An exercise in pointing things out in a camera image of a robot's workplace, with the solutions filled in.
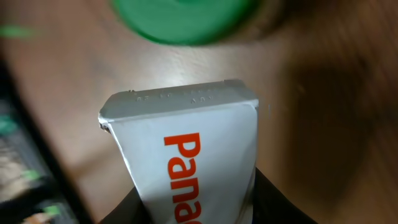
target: white box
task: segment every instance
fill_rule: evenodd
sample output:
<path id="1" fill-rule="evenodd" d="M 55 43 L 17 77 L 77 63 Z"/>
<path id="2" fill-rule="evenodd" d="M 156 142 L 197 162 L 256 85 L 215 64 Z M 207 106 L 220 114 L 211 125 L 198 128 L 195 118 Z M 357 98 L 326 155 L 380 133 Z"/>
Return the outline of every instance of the white box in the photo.
<path id="1" fill-rule="evenodd" d="M 255 94 L 240 80 L 124 91 L 99 122 L 155 224 L 252 222 Z"/>

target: green cap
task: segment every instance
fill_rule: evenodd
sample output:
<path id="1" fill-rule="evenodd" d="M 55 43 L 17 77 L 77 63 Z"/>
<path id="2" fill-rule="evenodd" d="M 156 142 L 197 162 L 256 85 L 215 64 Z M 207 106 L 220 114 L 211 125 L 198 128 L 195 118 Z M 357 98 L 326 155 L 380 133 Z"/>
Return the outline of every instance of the green cap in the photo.
<path id="1" fill-rule="evenodd" d="M 121 19 L 160 44 L 217 41 L 254 9 L 256 0 L 113 0 Z"/>

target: red letter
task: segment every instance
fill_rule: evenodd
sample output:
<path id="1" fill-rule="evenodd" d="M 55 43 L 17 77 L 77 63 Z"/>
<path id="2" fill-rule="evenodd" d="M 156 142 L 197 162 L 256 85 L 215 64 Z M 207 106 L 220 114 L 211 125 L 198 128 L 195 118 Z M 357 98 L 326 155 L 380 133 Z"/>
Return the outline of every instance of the red letter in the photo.
<path id="1" fill-rule="evenodd" d="M 179 157 L 171 158 L 171 160 L 169 160 L 169 176 L 170 176 L 170 178 L 172 180 L 175 180 L 175 179 L 190 177 L 193 174 L 195 174 L 195 172 L 197 171 L 197 166 L 195 164 L 195 160 L 190 159 L 189 163 L 191 164 L 191 168 L 189 170 L 187 170 L 187 167 L 185 166 L 185 163 L 181 158 L 179 158 Z M 175 165 L 180 165 L 182 168 L 182 171 L 174 172 L 173 167 Z"/>
<path id="2" fill-rule="evenodd" d="M 185 202 L 187 200 L 193 200 L 199 195 L 198 178 L 191 178 L 187 180 L 178 180 L 170 183 L 172 190 L 181 189 L 184 187 L 193 187 L 193 191 L 190 193 L 173 195 L 173 203 Z"/>
<path id="3" fill-rule="evenodd" d="M 191 209 L 191 206 L 189 206 L 189 204 L 187 204 L 187 203 L 178 204 L 175 207 L 175 209 L 174 209 L 174 215 L 175 215 L 176 221 L 178 223 L 181 223 L 181 222 L 186 222 L 186 221 L 198 218 L 200 213 L 201 213 L 200 203 L 199 202 L 195 202 L 194 205 L 195 205 L 196 211 L 195 211 L 195 213 L 192 213 L 192 209 Z M 182 210 L 187 211 L 188 214 L 187 215 L 180 215 L 180 212 Z M 194 224 L 194 223 L 200 223 L 200 222 L 193 221 L 193 222 L 189 222 L 189 223 Z"/>
<path id="4" fill-rule="evenodd" d="M 184 143 L 194 142 L 195 147 L 191 150 L 186 150 L 184 148 Z M 180 136 L 171 136 L 164 138 L 165 146 L 170 146 L 174 144 L 178 144 L 178 149 L 184 157 L 192 158 L 199 154 L 200 151 L 200 138 L 199 133 L 194 134 L 184 134 Z"/>

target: green object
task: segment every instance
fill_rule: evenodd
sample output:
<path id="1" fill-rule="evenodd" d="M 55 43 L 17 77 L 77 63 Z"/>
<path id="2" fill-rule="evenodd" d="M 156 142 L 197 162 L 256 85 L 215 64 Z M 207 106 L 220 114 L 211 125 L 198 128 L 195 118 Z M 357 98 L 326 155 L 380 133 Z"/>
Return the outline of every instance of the green object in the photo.
<path id="1" fill-rule="evenodd" d="M 43 208 L 43 211 L 50 217 L 61 214 L 60 209 L 56 205 L 51 205 Z"/>
<path id="2" fill-rule="evenodd" d="M 1 26 L 0 27 L 0 37 L 8 38 L 27 38 L 32 37 L 34 31 L 31 29 L 18 27 L 18 26 Z"/>
<path id="3" fill-rule="evenodd" d="M 18 125 L 8 115 L 0 116 L 0 134 L 11 134 Z"/>
<path id="4" fill-rule="evenodd" d="M 199 45 L 214 42 L 241 22 L 256 0 L 113 0 L 129 28 L 160 43 Z"/>
<path id="5" fill-rule="evenodd" d="M 28 180 L 37 180 L 40 178 L 40 174 L 36 170 L 26 170 L 23 173 L 24 177 Z"/>

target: wooden surface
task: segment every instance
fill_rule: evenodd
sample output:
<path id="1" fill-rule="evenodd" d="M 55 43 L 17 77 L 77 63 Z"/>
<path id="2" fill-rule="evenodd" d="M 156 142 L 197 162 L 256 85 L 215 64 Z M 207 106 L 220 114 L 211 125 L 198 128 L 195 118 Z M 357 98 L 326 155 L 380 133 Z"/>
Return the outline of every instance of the wooden surface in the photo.
<path id="1" fill-rule="evenodd" d="M 2 23 L 40 32 L 2 53 L 97 221 L 132 187 L 98 127 L 106 99 L 240 78 L 261 99 L 257 166 L 296 206 L 320 223 L 396 223 L 398 2 L 286 1 L 260 43 L 189 48 L 142 40 L 105 0 L 0 0 Z"/>

